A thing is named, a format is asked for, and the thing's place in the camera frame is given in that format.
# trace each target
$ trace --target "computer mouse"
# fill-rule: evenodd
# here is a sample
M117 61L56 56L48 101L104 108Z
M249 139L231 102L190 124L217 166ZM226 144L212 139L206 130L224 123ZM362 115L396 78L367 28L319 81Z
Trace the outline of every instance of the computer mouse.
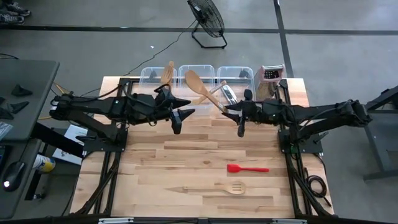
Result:
M21 184L22 175L25 171L25 163L21 161L13 162L4 171L2 177L2 187L7 192L18 189Z

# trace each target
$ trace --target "red spatula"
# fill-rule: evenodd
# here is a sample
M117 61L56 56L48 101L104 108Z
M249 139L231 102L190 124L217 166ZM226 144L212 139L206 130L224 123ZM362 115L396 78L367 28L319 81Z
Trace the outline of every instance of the red spatula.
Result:
M256 171L256 172L269 172L268 168L255 168L255 167L240 167L236 164L227 164L226 169L228 172L239 172L242 170Z

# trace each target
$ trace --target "clear plastic container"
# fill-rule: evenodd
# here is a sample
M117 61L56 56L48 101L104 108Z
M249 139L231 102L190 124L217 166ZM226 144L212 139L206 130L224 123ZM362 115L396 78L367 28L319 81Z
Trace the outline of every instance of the clear plastic container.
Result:
M236 101L239 103L244 100L243 93L245 89L249 89L253 93L253 99L256 100L256 91L254 89L254 75L253 70L249 67L220 67L217 69L217 83L226 81L226 84L231 87L236 96ZM219 101L224 105L229 105L224 93L218 91Z
M175 96L179 98L183 98L186 100L196 100L201 97L201 95L193 92L189 87L187 86L187 83L185 81L185 72L188 70L193 70L195 71L198 76L201 78L203 83L206 86L207 90L211 90L212 88L215 87L215 71L213 66L211 65L182 65L178 69L178 88ZM193 105L190 104L188 106L184 106L184 109L196 109L195 114L209 114L210 113L210 108L213 106L213 104L208 100L205 99L203 100L199 105Z
M139 79L139 91L137 93L145 93L156 96L154 90L160 87L160 77L162 76L164 67L147 67L142 69ZM177 87L177 70L174 69L172 79L172 89Z

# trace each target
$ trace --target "gray floor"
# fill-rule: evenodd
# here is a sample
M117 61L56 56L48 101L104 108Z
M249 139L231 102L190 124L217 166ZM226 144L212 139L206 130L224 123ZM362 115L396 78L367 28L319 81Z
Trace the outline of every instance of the gray floor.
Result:
M28 25L128 26L185 28L193 16L181 0L21 0L33 15ZM215 0L227 28L275 29L271 0ZM397 30L394 0L280 0L286 29ZM0 52L22 59L56 60L56 82L82 94L97 88L105 75L122 75L174 41L176 32L60 32L0 30ZM206 43L217 43L198 34ZM154 60L138 68L210 64L220 67L275 65L284 62L279 34L227 33L224 50L199 48L190 34ZM294 77L304 78L311 105L359 99L363 103L398 85L398 35L288 35ZM42 116L47 115L47 104ZM68 123L46 120L66 127ZM377 171L363 129L339 128L322 141L328 183L337 215L346 218L398 222L398 179L365 183L362 176ZM70 171L77 174L78 169ZM40 203L21 203L15 218L60 215L74 178L63 178ZM34 209L35 212L23 212Z

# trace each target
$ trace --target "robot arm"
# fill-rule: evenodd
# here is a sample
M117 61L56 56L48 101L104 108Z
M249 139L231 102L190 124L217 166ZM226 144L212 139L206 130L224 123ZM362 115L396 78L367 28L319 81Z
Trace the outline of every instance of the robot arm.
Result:
M169 119L174 134L180 134L182 121L195 110L177 110L190 103L189 100L173 96L166 85L156 90L157 96L137 94L117 97L85 98L73 96L73 93L56 96L50 116L57 120L74 121L97 133L98 137L107 142L118 142L123 130L113 124L103 124L85 113L103 114L115 122L137 124L156 124L157 121Z
M308 139L313 134L338 128L340 126L363 127L372 118L364 105L358 100L348 100L334 105L303 107L288 105L275 99L264 101L252 101L251 90L245 90L245 100L236 105L229 105L229 111L235 113L223 113L239 125L238 136L244 135L244 124L251 121L261 124L280 125L289 127L290 142L299 142ZM322 119L316 123L310 123L315 119Z

